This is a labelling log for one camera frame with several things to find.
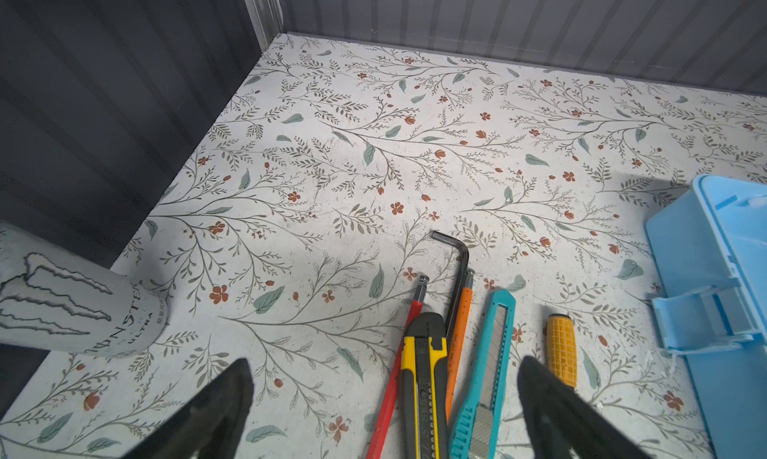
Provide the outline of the orange handled screwdriver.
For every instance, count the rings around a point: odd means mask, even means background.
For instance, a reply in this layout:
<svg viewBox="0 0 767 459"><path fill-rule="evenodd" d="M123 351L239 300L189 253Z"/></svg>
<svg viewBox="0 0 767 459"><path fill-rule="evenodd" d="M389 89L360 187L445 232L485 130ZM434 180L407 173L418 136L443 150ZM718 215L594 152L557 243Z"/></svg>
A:
<svg viewBox="0 0 767 459"><path fill-rule="evenodd" d="M546 360L549 371L566 386L577 388L577 345L572 319L551 314L546 322Z"/></svg>

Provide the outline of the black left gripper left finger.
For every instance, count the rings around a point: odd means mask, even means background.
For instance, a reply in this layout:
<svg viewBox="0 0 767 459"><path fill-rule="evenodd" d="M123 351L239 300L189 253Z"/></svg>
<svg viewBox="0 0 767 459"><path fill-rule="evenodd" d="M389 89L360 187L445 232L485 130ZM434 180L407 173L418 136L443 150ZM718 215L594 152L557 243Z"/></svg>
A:
<svg viewBox="0 0 767 459"><path fill-rule="evenodd" d="M234 361L127 458L233 458L253 403L247 359Z"/></svg>

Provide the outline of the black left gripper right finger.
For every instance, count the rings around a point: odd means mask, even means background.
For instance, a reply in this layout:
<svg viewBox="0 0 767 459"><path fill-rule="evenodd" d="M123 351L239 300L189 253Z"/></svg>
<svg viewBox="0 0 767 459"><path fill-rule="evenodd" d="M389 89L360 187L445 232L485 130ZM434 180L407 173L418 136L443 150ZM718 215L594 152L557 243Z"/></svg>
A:
<svg viewBox="0 0 767 459"><path fill-rule="evenodd" d="M648 455L532 356L517 391L536 458L646 458Z"/></svg>

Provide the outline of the blue clear plastic tool box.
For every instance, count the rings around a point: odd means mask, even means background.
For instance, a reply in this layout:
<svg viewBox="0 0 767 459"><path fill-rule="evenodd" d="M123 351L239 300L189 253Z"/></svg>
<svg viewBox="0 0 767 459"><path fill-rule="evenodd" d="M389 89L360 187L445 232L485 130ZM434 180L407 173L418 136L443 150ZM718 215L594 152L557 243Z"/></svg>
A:
<svg viewBox="0 0 767 459"><path fill-rule="evenodd" d="M765 185L699 175L645 231L659 337L686 360L716 456L765 457Z"/></svg>

